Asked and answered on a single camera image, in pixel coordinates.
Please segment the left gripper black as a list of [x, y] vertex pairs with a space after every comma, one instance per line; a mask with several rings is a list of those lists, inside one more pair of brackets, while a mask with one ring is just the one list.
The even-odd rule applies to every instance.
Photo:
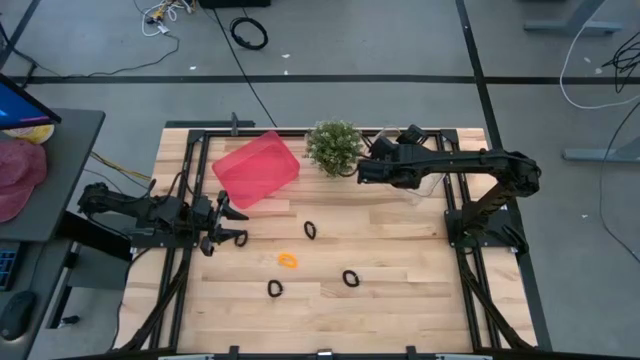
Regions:
[[247, 221], [248, 216], [234, 210], [230, 205], [230, 197], [225, 190], [218, 193], [216, 201], [211, 200], [211, 212], [207, 218], [198, 217], [198, 227], [200, 232], [205, 231], [206, 235], [200, 243], [202, 253], [211, 257], [214, 252], [214, 243], [222, 244], [225, 241], [237, 239], [241, 236], [241, 231], [236, 229], [224, 229], [218, 225], [219, 218], [224, 217], [233, 221]]

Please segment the clear plastic bin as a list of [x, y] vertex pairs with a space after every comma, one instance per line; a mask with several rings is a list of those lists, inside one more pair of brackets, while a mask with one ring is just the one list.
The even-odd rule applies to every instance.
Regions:
[[[374, 136], [374, 139], [388, 138], [393, 136], [399, 136], [401, 129], [394, 125], [387, 125], [381, 128], [381, 130]], [[420, 187], [417, 190], [412, 189], [399, 189], [391, 185], [386, 185], [385, 189], [392, 195], [397, 196], [400, 200], [413, 205], [419, 205], [423, 199], [429, 198], [434, 190], [442, 183], [444, 178], [443, 174], [430, 174], [421, 179]]]

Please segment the artificial green plant black pot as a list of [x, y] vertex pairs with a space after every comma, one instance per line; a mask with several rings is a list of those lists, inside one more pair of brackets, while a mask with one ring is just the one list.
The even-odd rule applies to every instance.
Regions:
[[328, 177], [350, 177], [356, 172], [363, 143], [361, 131], [352, 123], [328, 120], [309, 129], [305, 157]]

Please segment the pink translucent plastic bin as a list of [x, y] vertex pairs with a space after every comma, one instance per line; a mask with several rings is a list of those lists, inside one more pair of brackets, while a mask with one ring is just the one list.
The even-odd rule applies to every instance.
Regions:
[[246, 209], [295, 180], [300, 163], [275, 131], [216, 160], [212, 170], [240, 209]]

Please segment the black side desk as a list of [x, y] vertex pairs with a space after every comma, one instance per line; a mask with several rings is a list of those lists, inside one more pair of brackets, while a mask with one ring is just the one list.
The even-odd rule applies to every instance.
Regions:
[[0, 224], [0, 241], [47, 242], [56, 234], [106, 114], [59, 109], [62, 121], [44, 143], [47, 176], [16, 218]]

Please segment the dark low desk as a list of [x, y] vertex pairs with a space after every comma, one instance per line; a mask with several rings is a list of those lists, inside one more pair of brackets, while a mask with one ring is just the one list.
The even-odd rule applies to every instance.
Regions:
[[35, 300], [23, 334], [6, 340], [0, 332], [0, 360], [28, 358], [40, 328], [53, 323], [47, 314], [49, 305], [55, 303], [59, 310], [64, 309], [60, 299], [62, 291], [58, 288], [60, 281], [64, 280], [69, 287], [121, 289], [123, 278], [111, 272], [118, 267], [125, 268], [131, 258], [129, 251], [118, 257], [66, 239], [25, 243], [11, 289], [0, 291], [0, 315], [21, 292], [32, 292]]

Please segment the pink cap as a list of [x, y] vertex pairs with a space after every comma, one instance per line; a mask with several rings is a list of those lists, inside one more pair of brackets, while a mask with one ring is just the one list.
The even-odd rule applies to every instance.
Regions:
[[26, 140], [0, 140], [0, 223], [15, 218], [47, 175], [46, 152]]

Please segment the grey table leg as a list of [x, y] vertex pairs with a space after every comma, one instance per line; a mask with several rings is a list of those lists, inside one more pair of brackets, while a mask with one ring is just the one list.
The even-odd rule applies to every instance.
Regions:
[[595, 15], [607, 0], [582, 0], [576, 10], [564, 20], [528, 20], [523, 30], [533, 33], [546, 33], [563, 36], [575, 36], [579, 33], [590, 36], [608, 36], [620, 32], [620, 22], [596, 21]]
[[640, 164], [640, 137], [622, 145], [619, 148], [589, 149], [589, 148], [568, 148], [562, 152], [562, 158], [567, 161], [582, 162], [602, 162], [614, 163], [637, 163]]

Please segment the black keyboard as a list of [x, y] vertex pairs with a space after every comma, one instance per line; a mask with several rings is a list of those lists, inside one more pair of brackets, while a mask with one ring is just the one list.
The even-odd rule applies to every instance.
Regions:
[[14, 270], [18, 258], [18, 251], [0, 249], [0, 291], [9, 291], [14, 277]]

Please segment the black computer mouse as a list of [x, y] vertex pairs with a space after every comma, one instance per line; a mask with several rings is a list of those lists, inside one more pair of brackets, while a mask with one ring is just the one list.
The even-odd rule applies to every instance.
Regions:
[[33, 291], [14, 294], [0, 313], [0, 338], [14, 341], [21, 337], [31, 321], [37, 296]]

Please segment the monitor with blue screen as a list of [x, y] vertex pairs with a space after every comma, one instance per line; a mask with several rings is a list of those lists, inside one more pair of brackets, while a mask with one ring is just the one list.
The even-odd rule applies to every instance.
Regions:
[[0, 73], [0, 130], [52, 125], [61, 117]]

